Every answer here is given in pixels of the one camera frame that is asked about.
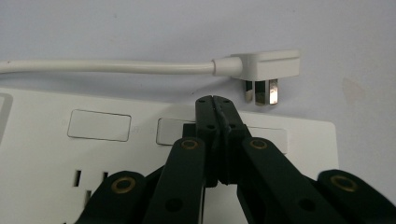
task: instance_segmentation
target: white power strip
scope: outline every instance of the white power strip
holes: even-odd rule
[[[0,223],[8,224],[74,223],[104,176],[150,174],[164,165],[181,124],[194,121],[190,105],[42,91],[0,88],[0,106]],[[240,115],[304,175],[338,167],[331,123]],[[204,223],[246,222],[235,186],[206,190]]]

